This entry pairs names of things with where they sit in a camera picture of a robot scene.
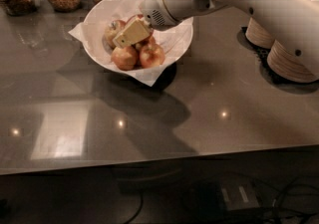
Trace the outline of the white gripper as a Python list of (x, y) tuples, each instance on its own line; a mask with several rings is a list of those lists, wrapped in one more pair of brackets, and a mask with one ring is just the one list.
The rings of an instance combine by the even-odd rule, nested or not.
[(177, 0), (144, 0), (140, 5), (144, 17), (132, 17), (125, 28), (113, 39), (113, 43), (124, 48), (134, 45), (152, 34), (152, 27), (158, 31), (165, 31), (180, 23), (176, 13)]

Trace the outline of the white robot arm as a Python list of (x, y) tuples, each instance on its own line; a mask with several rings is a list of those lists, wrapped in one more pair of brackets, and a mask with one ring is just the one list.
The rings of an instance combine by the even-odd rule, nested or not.
[(151, 33), (182, 21), (233, 6), (255, 19), (312, 74), (319, 75), (319, 0), (144, 0), (136, 19), (114, 39), (116, 46), (133, 45)]

